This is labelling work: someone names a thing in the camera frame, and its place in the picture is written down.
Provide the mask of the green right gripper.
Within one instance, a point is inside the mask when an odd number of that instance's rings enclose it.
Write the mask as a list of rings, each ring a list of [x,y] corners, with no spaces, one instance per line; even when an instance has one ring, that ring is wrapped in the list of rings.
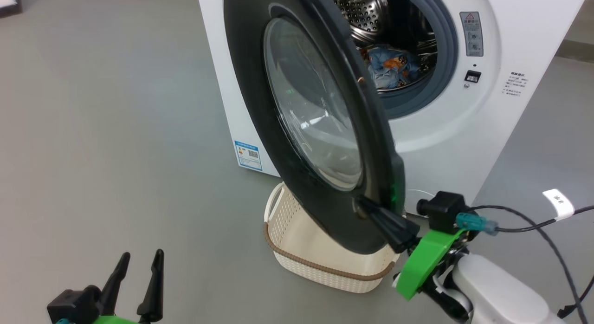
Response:
[[[455,298],[439,283],[439,277],[453,265],[456,254],[462,249],[465,230],[454,234],[430,230],[420,239],[420,226],[403,218],[371,199],[359,195],[355,199],[361,210],[378,229],[393,252],[412,251],[395,280],[395,290],[407,301],[424,293],[452,320],[469,320],[469,302],[464,296]]]

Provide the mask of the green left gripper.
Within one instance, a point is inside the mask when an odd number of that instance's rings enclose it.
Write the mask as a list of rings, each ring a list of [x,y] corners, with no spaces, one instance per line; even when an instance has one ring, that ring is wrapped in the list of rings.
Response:
[[[92,324],[138,324],[138,321],[129,320],[115,316],[115,307],[121,282],[127,275],[128,265],[131,258],[129,252],[124,252],[113,273],[108,278],[100,296],[100,315]],[[158,249],[155,252],[151,265],[151,279],[142,303],[136,310],[140,316],[140,324],[152,324],[163,318],[163,293],[164,293],[164,267],[165,253]]]

